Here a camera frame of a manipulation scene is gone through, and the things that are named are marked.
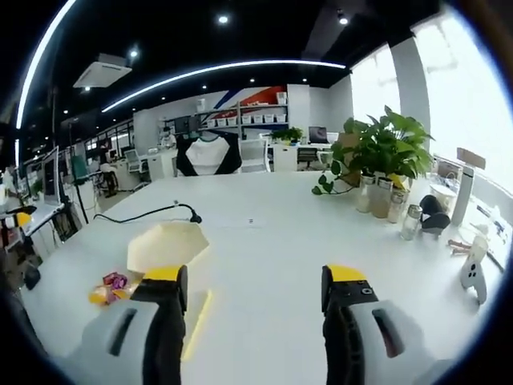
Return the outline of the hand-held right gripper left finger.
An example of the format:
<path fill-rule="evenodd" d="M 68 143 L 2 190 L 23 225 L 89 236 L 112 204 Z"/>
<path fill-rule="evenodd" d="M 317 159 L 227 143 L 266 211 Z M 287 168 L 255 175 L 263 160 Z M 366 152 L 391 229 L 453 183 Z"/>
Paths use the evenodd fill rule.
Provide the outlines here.
<path fill-rule="evenodd" d="M 187 266 L 147 271 L 85 327 L 63 371 L 75 384 L 179 384 L 187 306 Z"/>

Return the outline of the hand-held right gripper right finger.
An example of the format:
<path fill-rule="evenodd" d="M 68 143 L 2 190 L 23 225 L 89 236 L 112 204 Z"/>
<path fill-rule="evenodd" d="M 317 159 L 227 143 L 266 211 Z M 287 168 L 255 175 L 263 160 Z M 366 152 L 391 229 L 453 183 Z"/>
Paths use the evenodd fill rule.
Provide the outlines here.
<path fill-rule="evenodd" d="M 452 366 L 432 356 L 416 321 L 379 300 L 357 269 L 323 266 L 321 311 L 328 384 L 436 384 Z"/>

